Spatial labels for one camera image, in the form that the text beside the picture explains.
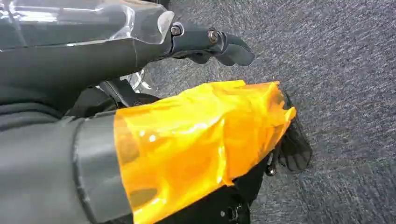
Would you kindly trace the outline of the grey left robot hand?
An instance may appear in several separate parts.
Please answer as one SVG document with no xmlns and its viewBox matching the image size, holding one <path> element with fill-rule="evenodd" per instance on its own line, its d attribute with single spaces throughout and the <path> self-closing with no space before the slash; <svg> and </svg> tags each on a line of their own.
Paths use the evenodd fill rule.
<svg viewBox="0 0 396 224">
<path fill-rule="evenodd" d="M 1 1 L 1 223 L 248 224 L 264 175 L 309 166 L 277 81 L 135 92 L 127 76 L 150 62 L 255 58 L 233 34 L 175 22 L 165 4 Z"/>
</svg>

